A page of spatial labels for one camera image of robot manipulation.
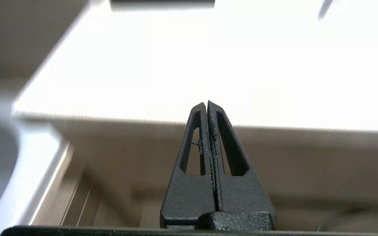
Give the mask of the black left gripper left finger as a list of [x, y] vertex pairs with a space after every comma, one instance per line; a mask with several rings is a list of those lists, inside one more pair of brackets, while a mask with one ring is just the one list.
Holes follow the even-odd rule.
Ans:
[[[195, 143], [199, 151], [199, 176], [187, 174], [194, 131], [199, 130]], [[194, 106], [189, 114], [177, 159], [160, 208], [161, 228], [196, 229], [198, 219], [215, 211], [214, 174], [211, 164], [207, 112], [204, 103]]]

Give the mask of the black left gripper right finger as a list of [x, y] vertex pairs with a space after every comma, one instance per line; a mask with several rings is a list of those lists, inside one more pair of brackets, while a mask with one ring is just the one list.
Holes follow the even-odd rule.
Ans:
[[224, 109], [208, 101], [207, 118], [217, 209], [274, 215], [272, 202]]

